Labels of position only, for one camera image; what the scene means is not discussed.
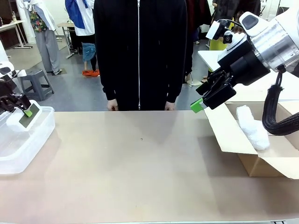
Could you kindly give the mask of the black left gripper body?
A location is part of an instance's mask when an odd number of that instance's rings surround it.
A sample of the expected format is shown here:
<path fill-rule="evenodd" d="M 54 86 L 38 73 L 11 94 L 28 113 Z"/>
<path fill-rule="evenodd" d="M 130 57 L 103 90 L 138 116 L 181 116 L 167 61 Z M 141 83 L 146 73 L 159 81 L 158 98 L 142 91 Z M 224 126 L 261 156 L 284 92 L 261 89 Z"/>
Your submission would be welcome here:
<path fill-rule="evenodd" d="M 17 97 L 18 93 L 14 92 L 17 87 L 14 81 L 0 80 L 0 98 Z"/>

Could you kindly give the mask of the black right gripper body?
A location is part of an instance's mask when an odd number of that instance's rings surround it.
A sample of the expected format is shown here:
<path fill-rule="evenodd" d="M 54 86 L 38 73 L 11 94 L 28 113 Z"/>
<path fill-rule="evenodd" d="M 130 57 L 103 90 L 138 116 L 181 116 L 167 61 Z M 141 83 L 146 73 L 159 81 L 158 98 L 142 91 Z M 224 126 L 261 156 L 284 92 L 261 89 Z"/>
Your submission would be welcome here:
<path fill-rule="evenodd" d="M 229 82 L 233 86 L 237 84 L 248 86 L 270 73 L 270 69 L 256 56 L 249 40 L 229 50 L 218 64 L 220 68 L 217 71 L 224 71 L 231 78 Z"/>

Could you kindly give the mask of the person's right hand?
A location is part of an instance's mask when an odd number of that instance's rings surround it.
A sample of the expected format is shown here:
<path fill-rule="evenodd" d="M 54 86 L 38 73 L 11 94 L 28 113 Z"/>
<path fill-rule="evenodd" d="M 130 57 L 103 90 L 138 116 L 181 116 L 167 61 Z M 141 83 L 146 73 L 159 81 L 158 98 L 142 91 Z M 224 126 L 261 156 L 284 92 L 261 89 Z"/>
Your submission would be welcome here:
<path fill-rule="evenodd" d="M 118 108 L 117 100 L 116 100 L 116 99 L 109 100 L 109 101 L 107 102 L 107 109 L 108 109 L 109 111 L 118 111 L 119 108 Z"/>

